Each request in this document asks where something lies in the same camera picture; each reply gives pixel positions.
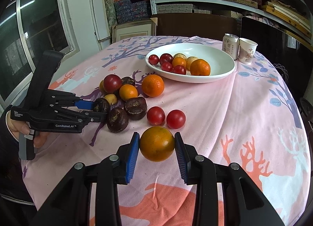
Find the person's left hand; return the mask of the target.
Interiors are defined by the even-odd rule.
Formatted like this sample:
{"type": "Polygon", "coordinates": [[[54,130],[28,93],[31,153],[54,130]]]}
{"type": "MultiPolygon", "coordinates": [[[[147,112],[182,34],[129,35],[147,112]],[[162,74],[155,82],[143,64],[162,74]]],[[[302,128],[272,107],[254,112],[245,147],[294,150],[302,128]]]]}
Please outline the person's left hand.
{"type": "MultiPolygon", "coordinates": [[[[18,141],[20,135],[29,135],[30,128],[26,122],[16,121],[11,119],[11,111],[9,110],[6,114],[6,125],[15,139],[18,141]]],[[[35,148],[41,148],[47,141],[49,132],[40,132],[33,140],[35,148]]]]}

